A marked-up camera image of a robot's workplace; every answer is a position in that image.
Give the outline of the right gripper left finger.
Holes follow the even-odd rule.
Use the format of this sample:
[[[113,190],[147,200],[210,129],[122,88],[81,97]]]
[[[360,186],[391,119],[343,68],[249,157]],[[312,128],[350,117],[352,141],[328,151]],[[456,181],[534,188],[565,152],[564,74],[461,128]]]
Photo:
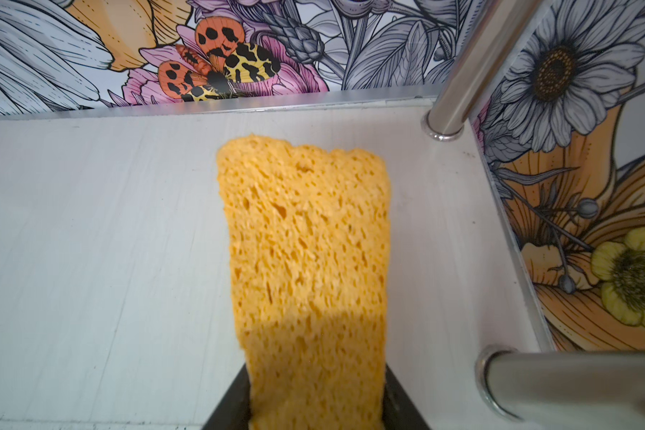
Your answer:
[[[247,430],[250,420],[250,380],[243,365],[202,430]]]

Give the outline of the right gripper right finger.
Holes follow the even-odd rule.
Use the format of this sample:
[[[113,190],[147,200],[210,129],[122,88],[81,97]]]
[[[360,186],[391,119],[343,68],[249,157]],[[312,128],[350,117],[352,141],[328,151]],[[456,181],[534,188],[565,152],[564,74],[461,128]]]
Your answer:
[[[388,365],[383,389],[385,430],[429,430],[430,427]]]

